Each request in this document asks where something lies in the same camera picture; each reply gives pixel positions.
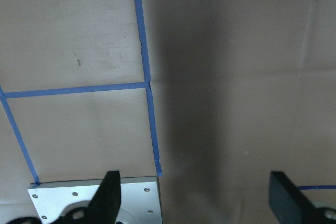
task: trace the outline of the horizontal blue tape line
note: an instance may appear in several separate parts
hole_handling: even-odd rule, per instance
[[[5,98],[40,97],[44,95],[74,94],[74,93],[87,93],[87,92],[124,90],[124,89],[140,89],[145,87],[146,87],[145,82],[134,82],[134,83],[110,84],[110,85],[75,87],[75,88],[18,91],[18,92],[4,93],[4,96]]]
[[[145,77],[145,82],[149,82],[151,81],[151,72],[150,72],[150,65],[149,65],[147,38],[146,38],[145,20],[143,17],[142,0],[134,0],[134,4],[135,4],[135,13],[137,15],[139,39],[141,43],[143,75]]]
[[[30,158],[30,155],[28,153],[28,150],[27,150],[27,147],[23,141],[23,138],[21,136],[21,133],[19,131],[19,128],[15,122],[15,119],[14,119],[14,116],[12,114],[12,111],[10,110],[10,107],[8,105],[8,102],[4,96],[4,92],[2,90],[2,87],[0,86],[0,100],[1,100],[1,103],[2,103],[2,106],[4,107],[4,110],[6,112],[6,115],[8,117],[8,120],[12,126],[12,129],[13,129],[13,132],[15,134],[15,137],[17,139],[17,143],[19,144],[20,148],[21,148],[21,151],[23,153],[23,156],[25,157],[25,160],[26,160],[26,163],[29,167],[29,170],[30,170],[30,173],[32,174],[33,178],[34,178],[34,181],[35,181],[35,184],[36,185],[39,185],[40,184],[40,180],[37,176],[37,172],[35,170],[35,167],[33,165],[33,162],[32,162],[32,159]]]
[[[148,85],[146,87],[146,96],[147,96],[149,126],[150,126],[150,130],[151,130],[152,146],[153,146],[153,154],[154,154],[154,162],[155,162],[156,174],[158,176],[162,176],[162,168],[161,168],[161,164],[160,164],[160,154],[159,154],[159,144],[157,142],[158,134],[156,132],[153,93],[152,93],[151,86],[150,86],[149,83],[148,83]]]
[[[325,190],[325,189],[336,189],[336,186],[326,185],[326,186],[299,186],[299,190]]]

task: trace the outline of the silver metal plate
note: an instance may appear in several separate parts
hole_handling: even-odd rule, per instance
[[[28,192],[43,224],[54,222],[76,207],[87,206],[101,179],[42,183]],[[156,177],[122,178],[121,206],[116,222],[162,224]]]

